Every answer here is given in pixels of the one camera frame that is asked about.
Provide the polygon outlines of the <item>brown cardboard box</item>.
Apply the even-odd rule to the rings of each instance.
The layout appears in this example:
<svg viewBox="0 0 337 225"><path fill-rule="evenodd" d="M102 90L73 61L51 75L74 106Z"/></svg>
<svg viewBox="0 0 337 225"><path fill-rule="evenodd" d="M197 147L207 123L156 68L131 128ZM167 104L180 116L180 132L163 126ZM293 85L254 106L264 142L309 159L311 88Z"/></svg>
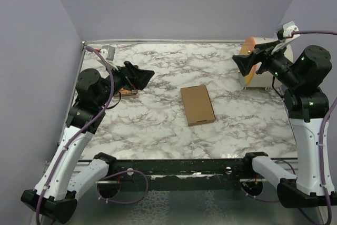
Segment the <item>brown cardboard box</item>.
<svg viewBox="0 0 337 225"><path fill-rule="evenodd" d="M213 123L215 114L205 85L181 88L187 125Z"/></svg>

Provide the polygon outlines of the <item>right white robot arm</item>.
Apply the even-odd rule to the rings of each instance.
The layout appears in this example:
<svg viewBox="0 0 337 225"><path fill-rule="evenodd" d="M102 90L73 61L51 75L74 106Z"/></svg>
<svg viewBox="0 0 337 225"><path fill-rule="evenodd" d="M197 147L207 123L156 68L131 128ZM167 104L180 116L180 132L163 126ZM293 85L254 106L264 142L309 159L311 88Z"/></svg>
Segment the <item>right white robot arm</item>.
<svg viewBox="0 0 337 225"><path fill-rule="evenodd" d="M247 178L261 175L277 191L285 208L336 205L330 178L326 134L332 110L320 84L332 69L330 53L317 45L307 46L295 62L278 48L278 42L256 45L249 55L234 55L240 73L247 76L256 64L257 73L269 72L285 86L283 101L298 151L298 172L291 174L264 152L244 156L242 172Z"/></svg>

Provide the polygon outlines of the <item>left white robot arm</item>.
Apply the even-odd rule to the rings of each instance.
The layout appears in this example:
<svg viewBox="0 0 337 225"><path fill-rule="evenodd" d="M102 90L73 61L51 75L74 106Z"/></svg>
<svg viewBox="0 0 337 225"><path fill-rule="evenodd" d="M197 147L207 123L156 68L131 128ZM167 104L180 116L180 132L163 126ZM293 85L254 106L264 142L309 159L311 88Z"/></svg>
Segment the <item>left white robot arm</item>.
<svg viewBox="0 0 337 225"><path fill-rule="evenodd" d="M38 184L21 196L21 201L37 216L67 223L81 196L96 181L110 180L116 175L116 158L102 152L78 175L73 176L73 172L102 122L112 97L121 89L143 90L155 73L142 70L129 61L125 61L123 67L109 71L106 78L96 69L85 69L78 76L77 98L68 113L57 151Z"/></svg>

